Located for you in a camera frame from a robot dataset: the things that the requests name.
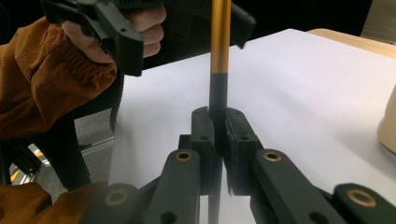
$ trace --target human hand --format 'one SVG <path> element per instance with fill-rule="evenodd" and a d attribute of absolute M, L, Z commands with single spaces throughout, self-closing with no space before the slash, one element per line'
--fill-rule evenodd
<path fill-rule="evenodd" d="M 161 23 L 165 20 L 165 7 L 145 8 L 123 12 L 124 17 L 142 35 L 144 48 L 143 57 L 149 57 L 160 51 L 160 41 L 163 39 Z M 71 21 L 62 23 L 66 35 L 93 62 L 113 63 L 113 59 L 106 54 L 92 36 L 81 32 L 80 25 Z"/>

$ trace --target gold and black stick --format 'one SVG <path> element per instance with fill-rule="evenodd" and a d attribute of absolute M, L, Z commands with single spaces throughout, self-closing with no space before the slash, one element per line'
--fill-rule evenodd
<path fill-rule="evenodd" d="M 213 191 L 209 194 L 209 224 L 219 223 L 222 153 L 228 147 L 226 134 L 228 58 L 230 47 L 231 0 L 212 1 L 209 116 L 215 130 Z"/>

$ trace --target beige object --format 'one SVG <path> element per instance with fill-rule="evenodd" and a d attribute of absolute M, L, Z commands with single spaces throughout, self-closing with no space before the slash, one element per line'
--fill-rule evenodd
<path fill-rule="evenodd" d="M 385 116 L 379 122 L 377 136 L 385 147 L 396 153 L 396 85 L 389 98 Z"/>

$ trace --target white table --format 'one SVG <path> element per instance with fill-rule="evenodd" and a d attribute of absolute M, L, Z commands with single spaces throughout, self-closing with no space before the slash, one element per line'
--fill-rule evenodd
<path fill-rule="evenodd" d="M 205 54 L 125 78 L 110 183 L 141 188 L 161 174 L 191 112 L 208 105 L 209 64 Z M 396 204 L 396 155 L 376 139 L 395 83 L 396 60 L 289 29 L 231 48 L 228 107 L 313 185 L 356 183 Z M 229 196 L 224 180 L 220 223 L 254 223 L 249 197 Z"/>

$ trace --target person's arm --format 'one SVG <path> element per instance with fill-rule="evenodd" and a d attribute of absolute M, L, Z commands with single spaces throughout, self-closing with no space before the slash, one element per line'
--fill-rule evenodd
<path fill-rule="evenodd" d="M 144 57 L 160 49 L 164 8 L 125 14 L 144 39 Z M 105 90 L 116 65 L 72 22 L 45 18 L 0 46 L 0 140 L 43 133 L 61 116 Z"/>

